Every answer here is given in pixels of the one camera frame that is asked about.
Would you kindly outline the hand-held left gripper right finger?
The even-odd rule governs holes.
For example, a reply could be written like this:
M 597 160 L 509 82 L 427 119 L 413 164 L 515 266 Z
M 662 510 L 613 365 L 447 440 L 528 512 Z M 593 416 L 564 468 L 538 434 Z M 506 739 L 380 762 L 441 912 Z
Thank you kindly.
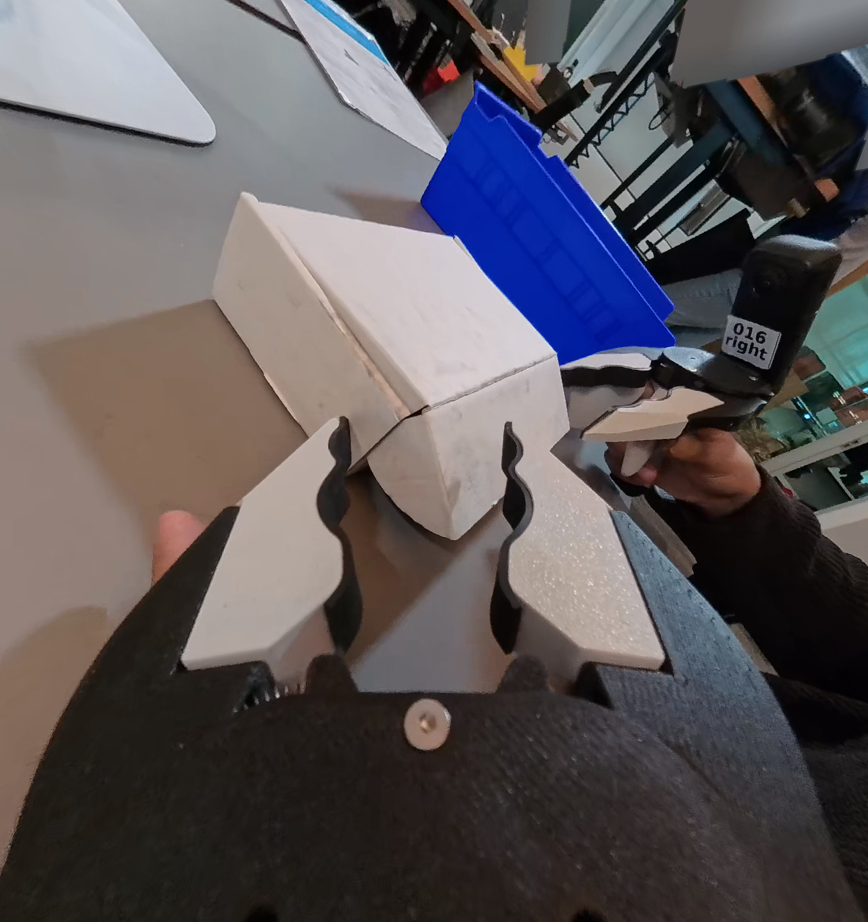
M 659 672 L 657 628 L 613 511 L 549 449 L 504 426 L 499 547 L 490 629 L 502 652 L 538 659 L 550 683 L 573 690 L 588 666 Z

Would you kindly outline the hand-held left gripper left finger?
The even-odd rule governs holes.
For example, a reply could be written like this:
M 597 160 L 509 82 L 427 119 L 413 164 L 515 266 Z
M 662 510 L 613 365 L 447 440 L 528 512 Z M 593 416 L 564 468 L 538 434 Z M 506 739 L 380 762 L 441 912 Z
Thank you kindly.
M 190 671 L 264 663 L 303 685 L 312 661 L 345 654 L 363 603 L 350 541 L 347 418 L 327 421 L 237 506 L 182 655 Z

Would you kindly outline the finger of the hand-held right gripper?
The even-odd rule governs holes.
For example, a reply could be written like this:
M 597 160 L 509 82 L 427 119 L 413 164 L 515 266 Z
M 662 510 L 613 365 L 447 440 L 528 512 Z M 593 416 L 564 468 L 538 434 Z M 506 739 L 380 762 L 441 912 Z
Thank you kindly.
M 607 413 L 581 432 L 582 440 L 668 440 L 679 436 L 690 417 L 720 408 L 724 401 L 703 391 L 671 389 L 658 398 Z
M 582 432 L 619 407 L 646 398 L 659 353 L 598 353 L 559 369 L 568 428 Z

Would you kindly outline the blue plastic bin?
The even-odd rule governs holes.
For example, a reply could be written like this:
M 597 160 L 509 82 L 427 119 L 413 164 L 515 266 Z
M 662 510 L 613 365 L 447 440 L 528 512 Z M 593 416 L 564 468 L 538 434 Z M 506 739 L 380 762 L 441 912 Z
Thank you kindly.
M 421 197 L 560 364 L 668 349 L 671 300 L 542 133 L 476 83 Z

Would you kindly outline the white cardboard mailer box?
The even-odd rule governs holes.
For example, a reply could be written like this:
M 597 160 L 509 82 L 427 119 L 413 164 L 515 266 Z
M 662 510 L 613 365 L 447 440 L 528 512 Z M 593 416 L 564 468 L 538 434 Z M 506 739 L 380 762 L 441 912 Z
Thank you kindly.
M 555 351 L 441 234 L 242 193 L 212 297 L 306 435 L 350 423 L 392 502 L 455 540 L 505 490 L 503 432 L 568 432 Z

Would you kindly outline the person's right forearm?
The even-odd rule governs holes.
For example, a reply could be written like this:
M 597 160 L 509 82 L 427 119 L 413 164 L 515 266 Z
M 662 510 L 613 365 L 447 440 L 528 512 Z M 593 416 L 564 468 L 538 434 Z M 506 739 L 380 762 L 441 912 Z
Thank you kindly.
M 697 590 L 744 626 L 782 677 L 868 703 L 868 566 L 758 474 L 757 495 L 723 517 L 649 500 L 695 558 Z

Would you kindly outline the grey desk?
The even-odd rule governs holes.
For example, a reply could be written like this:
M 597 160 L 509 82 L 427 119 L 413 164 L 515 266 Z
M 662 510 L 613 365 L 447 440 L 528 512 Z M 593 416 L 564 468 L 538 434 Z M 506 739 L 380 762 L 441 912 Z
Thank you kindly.
M 122 2 L 216 128 L 0 106 L 0 871 L 83 674 L 203 522 L 304 440 L 210 298 L 235 204 L 438 232 L 437 161 L 346 107 L 274 2 Z

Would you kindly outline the person's right hand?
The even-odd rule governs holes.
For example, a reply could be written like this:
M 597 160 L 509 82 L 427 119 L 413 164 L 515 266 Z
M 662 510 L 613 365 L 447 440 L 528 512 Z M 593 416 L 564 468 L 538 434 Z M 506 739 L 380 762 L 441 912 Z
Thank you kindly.
M 661 490 L 709 519 L 739 512 L 762 488 L 757 465 L 731 432 L 686 432 L 654 449 L 647 463 L 629 476 L 625 454 L 626 444 L 608 444 L 604 458 L 613 475 L 639 489 Z

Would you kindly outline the person's left hand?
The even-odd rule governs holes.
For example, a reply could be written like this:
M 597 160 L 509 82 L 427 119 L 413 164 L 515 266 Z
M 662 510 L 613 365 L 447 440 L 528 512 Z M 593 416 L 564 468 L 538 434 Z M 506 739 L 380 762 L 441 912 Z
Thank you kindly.
M 156 526 L 151 550 L 151 583 L 157 583 L 202 534 L 205 526 L 192 513 L 163 513 Z

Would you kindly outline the background wooden table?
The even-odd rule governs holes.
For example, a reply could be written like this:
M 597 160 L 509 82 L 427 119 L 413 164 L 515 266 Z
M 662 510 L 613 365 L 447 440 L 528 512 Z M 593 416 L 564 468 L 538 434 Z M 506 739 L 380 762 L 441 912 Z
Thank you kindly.
M 508 56 L 508 41 L 495 29 L 486 29 L 472 7 L 464 1 L 448 1 L 449 8 L 469 26 L 479 62 L 522 102 L 531 115 L 543 111 L 547 103 L 532 79 L 523 75 Z

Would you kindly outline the person's torso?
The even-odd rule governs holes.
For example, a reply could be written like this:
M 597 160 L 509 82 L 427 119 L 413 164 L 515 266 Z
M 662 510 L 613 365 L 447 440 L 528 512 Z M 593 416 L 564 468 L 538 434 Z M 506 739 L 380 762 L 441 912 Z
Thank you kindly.
M 868 703 L 765 674 L 793 728 L 868 919 Z

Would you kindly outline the blue white paper leaflet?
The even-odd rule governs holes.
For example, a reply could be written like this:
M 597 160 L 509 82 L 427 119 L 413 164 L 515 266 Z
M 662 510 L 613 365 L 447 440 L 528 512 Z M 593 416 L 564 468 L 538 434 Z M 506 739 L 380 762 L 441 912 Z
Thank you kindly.
M 434 160 L 442 159 L 446 138 L 370 32 L 331 1 L 280 1 L 279 5 L 346 106 Z

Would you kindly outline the white document stand wooden board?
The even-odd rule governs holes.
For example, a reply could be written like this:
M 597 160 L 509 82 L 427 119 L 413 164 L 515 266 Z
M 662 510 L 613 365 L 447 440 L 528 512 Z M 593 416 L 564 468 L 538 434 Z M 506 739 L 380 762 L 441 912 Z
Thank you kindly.
M 0 1 L 0 104 L 207 146 L 215 124 L 114 1 Z

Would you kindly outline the black metal frame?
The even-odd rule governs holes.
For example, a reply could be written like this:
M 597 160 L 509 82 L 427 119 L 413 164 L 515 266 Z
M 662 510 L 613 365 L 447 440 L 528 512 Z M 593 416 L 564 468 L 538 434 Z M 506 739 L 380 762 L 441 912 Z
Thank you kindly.
M 839 193 L 760 77 L 689 86 L 675 74 L 686 6 L 604 2 L 559 64 L 593 86 L 566 119 L 566 165 L 646 259 L 742 209 L 759 234 Z

